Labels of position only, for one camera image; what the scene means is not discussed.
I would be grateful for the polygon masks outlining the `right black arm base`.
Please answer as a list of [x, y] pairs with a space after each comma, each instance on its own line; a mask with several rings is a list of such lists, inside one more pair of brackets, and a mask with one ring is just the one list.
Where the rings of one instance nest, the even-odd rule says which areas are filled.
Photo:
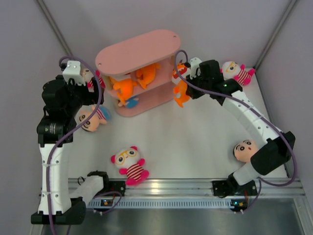
[[250, 181], [242, 186], [236, 182], [230, 180], [215, 180], [212, 182], [213, 195], [219, 198], [226, 198], [228, 196], [243, 196], [243, 199], [231, 199], [230, 210], [234, 213], [243, 213], [248, 209], [251, 203], [249, 203], [249, 197], [255, 196], [258, 198], [259, 191], [254, 181]]

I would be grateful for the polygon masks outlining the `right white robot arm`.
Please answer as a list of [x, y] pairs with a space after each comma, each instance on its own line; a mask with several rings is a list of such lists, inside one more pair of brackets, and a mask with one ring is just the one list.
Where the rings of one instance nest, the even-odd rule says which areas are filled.
[[230, 192], [240, 194], [250, 181], [271, 173], [289, 160], [295, 161], [294, 134], [284, 133], [257, 110], [245, 94], [237, 75], [229, 78], [226, 69], [221, 69], [216, 60], [198, 63], [191, 60], [188, 68], [190, 73], [183, 79], [187, 84], [186, 94], [192, 99], [210, 95], [236, 118], [255, 141], [257, 151], [227, 179]]

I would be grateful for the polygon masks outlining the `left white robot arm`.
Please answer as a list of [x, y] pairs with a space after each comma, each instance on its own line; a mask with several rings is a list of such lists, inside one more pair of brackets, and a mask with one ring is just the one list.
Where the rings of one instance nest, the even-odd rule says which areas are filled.
[[71, 197], [68, 191], [69, 154], [77, 125], [75, 116], [83, 105], [103, 104], [99, 79], [92, 78], [94, 90], [62, 75], [44, 84], [44, 116], [37, 126], [42, 164], [42, 192], [39, 207], [31, 215], [32, 224], [80, 225], [86, 216], [86, 197]]

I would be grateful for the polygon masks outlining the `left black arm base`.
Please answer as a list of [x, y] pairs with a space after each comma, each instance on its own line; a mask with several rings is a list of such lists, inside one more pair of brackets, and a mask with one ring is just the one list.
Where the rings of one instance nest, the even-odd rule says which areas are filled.
[[102, 208], [100, 209], [93, 209], [94, 211], [99, 212], [100, 214], [106, 214], [113, 211], [118, 204], [120, 203], [123, 196], [125, 196], [126, 184], [125, 181], [109, 181], [107, 189], [102, 189], [99, 191], [95, 198], [99, 198], [101, 196], [111, 196], [111, 203], [103, 203]]

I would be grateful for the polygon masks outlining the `boy doll plush blue cap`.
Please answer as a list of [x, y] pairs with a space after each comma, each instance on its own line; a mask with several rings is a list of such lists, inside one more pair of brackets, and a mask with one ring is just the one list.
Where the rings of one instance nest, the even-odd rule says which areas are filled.
[[[95, 105], [91, 106], [91, 110], [82, 110], [78, 116], [79, 123], [88, 118], [94, 110]], [[106, 125], [110, 119], [111, 114], [109, 110], [105, 106], [100, 105], [96, 113], [81, 128], [88, 132], [95, 132], [100, 125]]]

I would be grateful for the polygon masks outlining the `small orange shark plush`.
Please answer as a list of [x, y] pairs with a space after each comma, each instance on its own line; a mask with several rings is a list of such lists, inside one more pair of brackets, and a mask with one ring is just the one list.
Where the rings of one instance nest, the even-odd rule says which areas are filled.
[[146, 89], [147, 85], [153, 82], [156, 76], [156, 70], [160, 68], [160, 63], [153, 63], [142, 67], [135, 72], [137, 81], [143, 89]]

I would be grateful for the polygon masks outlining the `large orange shark plush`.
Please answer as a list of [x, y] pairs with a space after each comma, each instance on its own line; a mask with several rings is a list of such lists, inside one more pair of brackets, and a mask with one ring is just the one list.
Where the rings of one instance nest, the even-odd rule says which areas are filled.
[[[189, 68], [190, 68], [190, 65], [188, 63], [183, 63], [182, 61], [180, 61], [177, 64], [177, 69], [179, 71], [179, 74], [181, 75], [184, 75], [184, 74], [188, 75]], [[173, 69], [172, 81], [173, 83], [176, 84], [175, 87], [173, 88], [173, 93], [175, 95], [179, 94], [179, 97], [175, 96], [174, 100], [180, 107], [183, 108], [183, 103], [187, 102], [190, 99], [190, 96], [186, 94], [188, 85], [182, 80], [178, 81], [178, 78], [179, 78], [178, 73], [176, 72], [175, 69]]]

